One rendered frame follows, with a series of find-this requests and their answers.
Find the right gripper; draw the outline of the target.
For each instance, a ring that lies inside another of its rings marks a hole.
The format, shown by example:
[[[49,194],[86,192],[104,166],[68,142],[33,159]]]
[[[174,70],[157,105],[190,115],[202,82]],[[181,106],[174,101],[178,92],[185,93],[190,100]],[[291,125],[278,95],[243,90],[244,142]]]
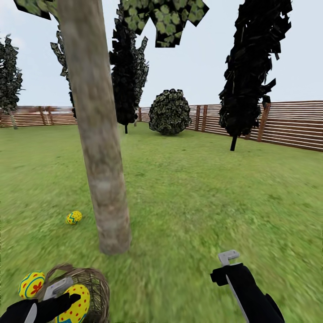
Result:
[[[218,286],[223,286],[228,284],[228,281],[225,276],[226,269],[227,269],[227,265],[213,270],[212,273],[210,274],[212,282],[217,282]]]

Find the wicker basket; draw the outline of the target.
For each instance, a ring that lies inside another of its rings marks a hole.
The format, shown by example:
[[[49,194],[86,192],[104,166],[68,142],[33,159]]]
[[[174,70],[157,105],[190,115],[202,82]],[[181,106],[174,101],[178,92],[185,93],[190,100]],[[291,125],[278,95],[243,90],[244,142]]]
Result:
[[[50,276],[56,270],[66,271],[61,276],[58,276],[49,282]],[[85,277],[83,274],[85,273]],[[64,278],[72,277],[75,279],[76,284],[83,284],[90,292],[90,302],[92,307],[89,307],[86,318],[91,317],[96,318],[96,322],[93,323],[109,323],[109,302],[110,302],[110,288],[105,275],[97,270],[96,268],[76,268],[70,264],[57,264],[52,270],[50,270],[46,275],[46,280],[43,283],[43,287],[36,293],[32,299],[40,300],[42,296],[46,293],[49,286],[61,281]],[[98,282],[94,282],[97,280]],[[99,297],[99,298],[98,298]]]

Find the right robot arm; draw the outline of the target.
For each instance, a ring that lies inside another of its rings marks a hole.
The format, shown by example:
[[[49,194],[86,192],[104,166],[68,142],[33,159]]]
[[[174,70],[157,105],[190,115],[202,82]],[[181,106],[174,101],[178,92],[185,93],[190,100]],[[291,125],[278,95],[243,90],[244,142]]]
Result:
[[[285,323],[274,299],[262,293],[249,269],[242,262],[229,264],[239,255],[236,250],[219,253],[221,268],[210,274],[212,282],[217,282],[218,286],[230,285],[247,323]]]

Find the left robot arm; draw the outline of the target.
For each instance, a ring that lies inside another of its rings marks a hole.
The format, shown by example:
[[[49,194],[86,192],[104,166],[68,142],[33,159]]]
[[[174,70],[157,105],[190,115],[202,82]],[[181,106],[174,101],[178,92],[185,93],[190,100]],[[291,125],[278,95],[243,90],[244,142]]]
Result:
[[[0,316],[0,323],[50,323],[57,315],[69,310],[72,304],[81,296],[78,294],[63,293],[74,283],[72,277],[64,278],[49,286],[42,301],[38,299],[25,299],[12,304]]]

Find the easter egg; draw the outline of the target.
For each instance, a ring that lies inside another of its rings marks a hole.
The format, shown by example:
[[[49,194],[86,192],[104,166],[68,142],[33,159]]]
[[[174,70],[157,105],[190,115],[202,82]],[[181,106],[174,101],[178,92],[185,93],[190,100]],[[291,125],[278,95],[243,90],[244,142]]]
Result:
[[[78,294],[81,298],[72,304],[69,310],[57,315],[53,323],[83,323],[91,306],[89,290],[83,284],[74,284],[68,287],[64,293],[70,293],[70,296]]]
[[[45,276],[43,272],[33,271],[20,283],[18,294],[21,298],[31,299],[43,287],[44,281]]]
[[[82,213],[79,211],[75,211],[69,214],[68,218],[66,219],[66,222],[68,224],[76,224],[78,223],[82,218]]]

